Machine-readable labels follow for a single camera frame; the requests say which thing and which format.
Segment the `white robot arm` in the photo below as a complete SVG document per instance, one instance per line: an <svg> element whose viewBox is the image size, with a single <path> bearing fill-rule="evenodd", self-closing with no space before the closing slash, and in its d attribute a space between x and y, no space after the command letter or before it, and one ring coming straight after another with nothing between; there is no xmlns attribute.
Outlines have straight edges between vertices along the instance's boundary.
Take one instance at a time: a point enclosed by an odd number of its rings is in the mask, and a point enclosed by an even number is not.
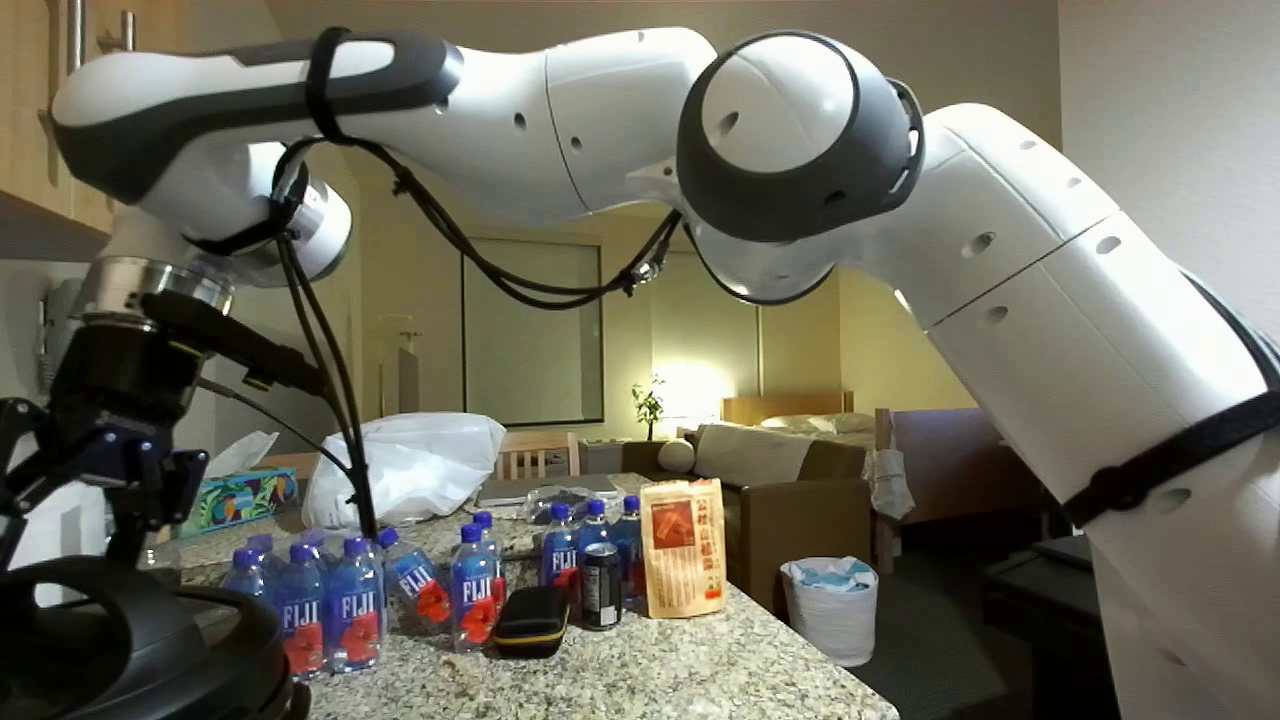
<svg viewBox="0 0 1280 720"><path fill-rule="evenodd" d="M136 265L262 277L294 239L332 266L352 211L294 173L310 138L389 148L509 220L665 205L754 302L886 281L1088 535L1119 717L1280 720L1276 352L1002 109L919 109L825 30L691 29L113 53L54 98Z"/></svg>

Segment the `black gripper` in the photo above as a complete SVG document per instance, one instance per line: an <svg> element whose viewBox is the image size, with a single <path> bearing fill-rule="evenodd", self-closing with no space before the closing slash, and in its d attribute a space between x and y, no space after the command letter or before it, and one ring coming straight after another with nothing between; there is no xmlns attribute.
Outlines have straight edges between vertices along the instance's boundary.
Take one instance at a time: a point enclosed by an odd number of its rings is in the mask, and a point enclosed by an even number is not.
<svg viewBox="0 0 1280 720"><path fill-rule="evenodd" d="M0 568L11 562L27 511L56 478L120 490L108 499L108 556L125 568L160 568L170 526L153 518L185 518L208 465L203 450L172 444L198 376L200 356L160 331L82 322L54 380L54 418L33 400L0 400Z"/></svg>

